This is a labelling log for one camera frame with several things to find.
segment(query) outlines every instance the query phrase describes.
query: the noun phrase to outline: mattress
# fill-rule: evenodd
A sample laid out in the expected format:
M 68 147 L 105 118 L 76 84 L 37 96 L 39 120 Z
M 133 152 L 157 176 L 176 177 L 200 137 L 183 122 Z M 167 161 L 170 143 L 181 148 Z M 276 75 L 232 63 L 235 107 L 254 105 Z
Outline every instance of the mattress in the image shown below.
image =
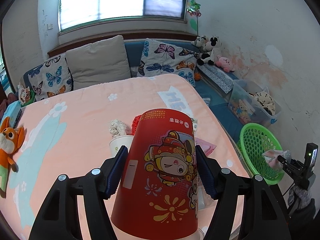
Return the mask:
M 10 171 L 7 197 L 0 198 L 0 210 L 17 236 L 28 239 L 40 206 L 60 174 L 83 176 L 111 157 L 111 120 L 131 127 L 135 116 L 154 108 L 176 109 L 198 119 L 196 137 L 217 146 L 209 157 L 238 176 L 248 177 L 217 118 L 180 76 L 165 74 L 91 86 L 23 108 L 18 126 L 25 127 L 26 139 L 13 156 L 19 171 Z M 109 215 L 115 196 L 105 201 Z M 199 228 L 204 231 L 215 204 L 199 210 Z M 78 196 L 78 209 L 83 239 L 90 239 L 82 196 Z M 242 209 L 240 196 L 233 230 L 241 224 Z

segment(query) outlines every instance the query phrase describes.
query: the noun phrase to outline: black device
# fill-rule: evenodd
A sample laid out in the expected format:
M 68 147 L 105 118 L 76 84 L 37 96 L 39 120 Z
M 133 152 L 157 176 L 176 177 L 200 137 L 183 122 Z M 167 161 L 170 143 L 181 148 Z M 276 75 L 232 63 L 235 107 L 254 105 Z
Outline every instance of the black device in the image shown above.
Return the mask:
M 277 159 L 283 164 L 283 170 L 293 179 L 295 185 L 309 190 L 316 179 L 316 175 L 313 173 L 313 167 L 316 163 L 317 153 L 318 145 L 307 143 L 304 163 L 294 159 L 291 159 L 289 163 L 281 155 L 279 155 Z
M 123 155 L 126 159 L 125 146 L 116 157 L 105 160 L 99 169 L 85 176 L 69 179 L 65 174 L 60 175 L 41 205 L 29 240 L 82 240 L 77 195 L 84 196 L 91 239 L 117 240 L 104 199 L 110 197 L 106 192 L 113 192 L 113 187 L 119 184 L 120 178 L 118 181 L 110 178 L 114 178 L 115 173 L 122 174 Z M 200 146 L 196 146 L 196 159 L 206 192 L 218 200 L 204 240 L 229 240 L 238 195 L 244 195 L 239 239 L 291 240 L 284 215 L 262 176 L 239 177 L 228 168 L 221 168 L 215 159 L 207 158 Z

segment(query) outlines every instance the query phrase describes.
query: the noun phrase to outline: beige pillow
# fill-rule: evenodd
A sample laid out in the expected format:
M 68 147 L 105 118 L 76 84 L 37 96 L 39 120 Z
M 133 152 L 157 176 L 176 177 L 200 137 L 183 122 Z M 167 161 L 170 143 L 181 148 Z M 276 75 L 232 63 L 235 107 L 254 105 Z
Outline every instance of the beige pillow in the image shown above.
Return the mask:
M 66 58 L 74 90 L 131 77 L 121 35 L 68 50 Z

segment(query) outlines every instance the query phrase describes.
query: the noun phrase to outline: blue tissue pack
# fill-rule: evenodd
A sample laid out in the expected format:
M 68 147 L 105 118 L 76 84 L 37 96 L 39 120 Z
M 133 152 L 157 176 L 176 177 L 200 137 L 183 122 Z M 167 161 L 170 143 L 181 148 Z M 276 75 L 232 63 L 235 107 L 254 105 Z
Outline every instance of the blue tissue pack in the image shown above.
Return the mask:
M 15 128 L 21 115 L 22 115 L 22 110 L 21 110 L 20 101 L 14 101 L 10 105 L 8 105 L 7 110 L 4 112 L 4 115 L 1 120 L 1 124 L 2 124 L 3 120 L 7 116 L 9 116 L 10 117 L 10 121 L 9 121 L 10 127 Z

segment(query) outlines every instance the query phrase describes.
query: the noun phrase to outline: silver bolt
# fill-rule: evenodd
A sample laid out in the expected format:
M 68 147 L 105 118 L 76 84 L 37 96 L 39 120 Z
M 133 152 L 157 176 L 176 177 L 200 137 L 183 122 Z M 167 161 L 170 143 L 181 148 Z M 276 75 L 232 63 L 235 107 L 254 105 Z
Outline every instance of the silver bolt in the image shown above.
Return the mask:
M 223 174 L 229 174 L 229 173 L 230 173 L 230 170 L 229 170 L 228 168 L 222 168 L 222 169 L 221 169 L 221 172 L 222 172 Z
M 100 169 L 93 169 L 93 170 L 91 171 L 91 173 L 92 173 L 93 175 L 98 175 L 98 174 L 100 173 Z
M 257 181 L 262 181 L 263 180 L 263 177 L 261 176 L 261 175 L 256 175 L 255 177 L 254 177 Z
M 62 175 L 60 175 L 60 176 L 58 177 L 58 180 L 63 181 L 63 180 L 65 180 L 66 178 L 67 178 L 67 176 L 64 175 L 64 174 L 62 174 Z

